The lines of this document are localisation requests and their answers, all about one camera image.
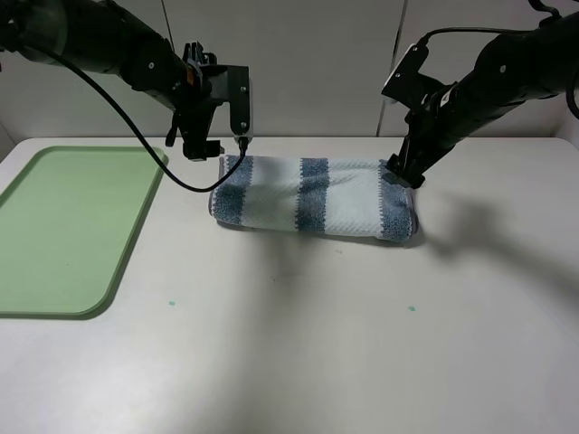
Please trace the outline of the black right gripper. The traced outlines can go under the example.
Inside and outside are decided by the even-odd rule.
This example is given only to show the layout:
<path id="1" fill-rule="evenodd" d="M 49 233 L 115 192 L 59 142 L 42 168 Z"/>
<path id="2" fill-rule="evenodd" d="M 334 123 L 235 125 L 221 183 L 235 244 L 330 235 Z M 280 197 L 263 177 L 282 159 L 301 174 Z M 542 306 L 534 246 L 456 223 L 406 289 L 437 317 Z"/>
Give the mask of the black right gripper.
<path id="1" fill-rule="evenodd" d="M 463 138 L 479 129 L 479 103 L 474 76 L 444 85 L 420 76 L 411 95 L 418 104 L 406 116 L 409 126 L 400 154 L 385 163 L 384 179 L 419 189 L 423 172 Z"/>

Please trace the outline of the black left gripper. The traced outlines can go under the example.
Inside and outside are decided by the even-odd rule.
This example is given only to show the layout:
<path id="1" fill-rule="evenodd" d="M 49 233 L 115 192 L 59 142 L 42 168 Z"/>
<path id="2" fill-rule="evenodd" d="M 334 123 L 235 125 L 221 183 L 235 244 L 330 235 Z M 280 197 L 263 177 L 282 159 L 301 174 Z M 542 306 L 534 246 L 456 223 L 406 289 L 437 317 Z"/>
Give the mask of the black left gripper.
<path id="1" fill-rule="evenodd" d="M 173 146 L 181 137 L 183 155 L 191 161 L 206 161 L 224 153 L 221 141 L 208 137 L 219 104 L 211 98 L 204 68 L 215 64 L 216 56 L 206 53 L 199 42 L 188 42 L 181 57 L 168 40 L 130 43 L 130 87 L 172 111 L 165 146 Z"/>

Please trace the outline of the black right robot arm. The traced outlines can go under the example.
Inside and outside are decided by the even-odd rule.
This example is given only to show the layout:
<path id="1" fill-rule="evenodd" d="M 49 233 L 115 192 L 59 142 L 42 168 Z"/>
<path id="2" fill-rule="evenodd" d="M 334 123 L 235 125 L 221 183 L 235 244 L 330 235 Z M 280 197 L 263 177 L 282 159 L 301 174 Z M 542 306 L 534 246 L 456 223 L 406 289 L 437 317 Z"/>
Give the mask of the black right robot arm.
<path id="1" fill-rule="evenodd" d="M 428 57 L 424 35 L 386 80 L 385 97 L 406 106 L 408 132 L 387 168 L 418 188 L 425 173 L 463 139 L 531 99 L 565 95 L 578 112 L 578 15 L 552 14 L 532 31 L 496 30 L 472 71 L 452 84 L 421 74 Z"/>

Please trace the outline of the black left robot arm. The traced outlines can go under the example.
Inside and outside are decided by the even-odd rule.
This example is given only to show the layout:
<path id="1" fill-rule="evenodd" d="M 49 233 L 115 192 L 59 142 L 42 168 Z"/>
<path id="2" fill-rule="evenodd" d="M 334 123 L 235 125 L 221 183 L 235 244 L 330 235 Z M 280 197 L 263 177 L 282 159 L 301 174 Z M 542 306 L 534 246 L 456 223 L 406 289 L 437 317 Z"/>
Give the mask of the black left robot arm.
<path id="1" fill-rule="evenodd" d="M 171 42 L 113 1 L 4 1 L 1 48 L 52 64 L 58 55 L 82 71 L 112 74 L 173 113 L 166 145 L 204 161 L 223 153 L 207 135 L 215 104 L 203 68 L 216 58 L 192 42 L 178 56 Z"/>

